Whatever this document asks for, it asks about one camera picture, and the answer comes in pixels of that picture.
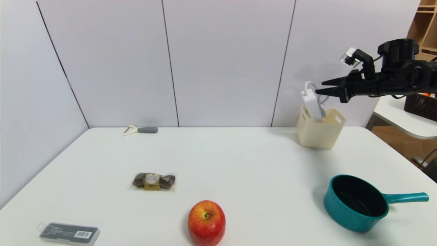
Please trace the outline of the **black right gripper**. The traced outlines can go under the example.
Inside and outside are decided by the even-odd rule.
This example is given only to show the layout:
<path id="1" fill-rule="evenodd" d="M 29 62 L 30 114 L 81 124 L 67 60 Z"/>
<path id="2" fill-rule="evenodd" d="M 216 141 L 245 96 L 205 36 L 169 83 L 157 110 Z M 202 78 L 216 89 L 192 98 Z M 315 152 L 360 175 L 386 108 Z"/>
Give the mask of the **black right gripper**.
<path id="1" fill-rule="evenodd" d="M 334 87 L 317 89 L 316 94 L 339 97 L 341 103 L 348 103 L 354 96 L 380 96 L 376 79 L 365 78 L 358 69 L 351 70 L 347 76 L 323 81 L 322 85 Z"/>

